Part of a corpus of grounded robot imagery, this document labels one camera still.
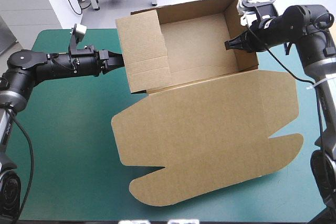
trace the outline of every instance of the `cardboard box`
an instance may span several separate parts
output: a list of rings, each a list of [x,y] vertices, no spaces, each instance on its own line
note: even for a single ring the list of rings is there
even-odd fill
[[[166,206],[273,173],[302,147],[269,138],[298,115],[295,80],[259,71],[256,54],[226,51],[244,28],[238,0],[202,0],[117,20],[131,92],[146,98],[112,119],[124,165],[158,166],[131,194]]]

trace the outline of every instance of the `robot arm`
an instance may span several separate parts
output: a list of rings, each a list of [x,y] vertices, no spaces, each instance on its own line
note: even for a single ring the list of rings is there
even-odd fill
[[[98,76],[101,72],[124,66],[121,54],[96,50],[94,46],[77,49],[86,27],[75,24],[67,53],[46,54],[21,50],[12,54],[8,70],[0,77],[0,223],[12,223],[19,214],[20,179],[16,165],[6,155],[13,118],[25,109],[33,88],[45,80]]]
[[[240,0],[238,11],[244,14],[241,24],[248,29],[226,41],[225,47],[262,52],[284,44],[288,54],[291,45],[296,45],[305,74],[316,82],[327,126],[316,141],[321,150],[311,157],[311,168],[327,208],[310,224],[336,223],[336,47],[329,33],[334,17],[322,5],[294,5],[278,16],[274,1]]]

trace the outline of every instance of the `white drawer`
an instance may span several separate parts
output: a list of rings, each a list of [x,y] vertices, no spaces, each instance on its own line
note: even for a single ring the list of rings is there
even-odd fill
[[[33,47],[37,35],[44,30],[62,29],[61,25],[9,26],[16,39],[24,49]]]
[[[49,0],[0,0],[0,10],[52,9]]]
[[[0,10],[0,16],[7,26],[17,25],[58,25],[54,10]]]

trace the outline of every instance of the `silver metal tube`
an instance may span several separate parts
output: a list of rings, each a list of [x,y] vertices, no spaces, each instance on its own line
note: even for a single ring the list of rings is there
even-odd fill
[[[323,132],[325,151],[333,160],[336,160],[336,58],[328,58],[308,65],[304,68],[304,72],[316,82],[329,78],[317,88],[327,126]],[[316,144],[321,146],[321,140],[318,139]]]
[[[5,153],[12,128],[13,120],[6,110],[0,109],[0,173],[5,169],[15,169],[17,167]]]

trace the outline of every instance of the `white cabinet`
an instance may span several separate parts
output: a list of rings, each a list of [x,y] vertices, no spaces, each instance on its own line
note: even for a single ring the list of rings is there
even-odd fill
[[[70,0],[79,13],[77,0]],[[0,16],[25,49],[31,49],[37,35],[47,29],[69,29],[82,15],[68,0],[0,0]]]

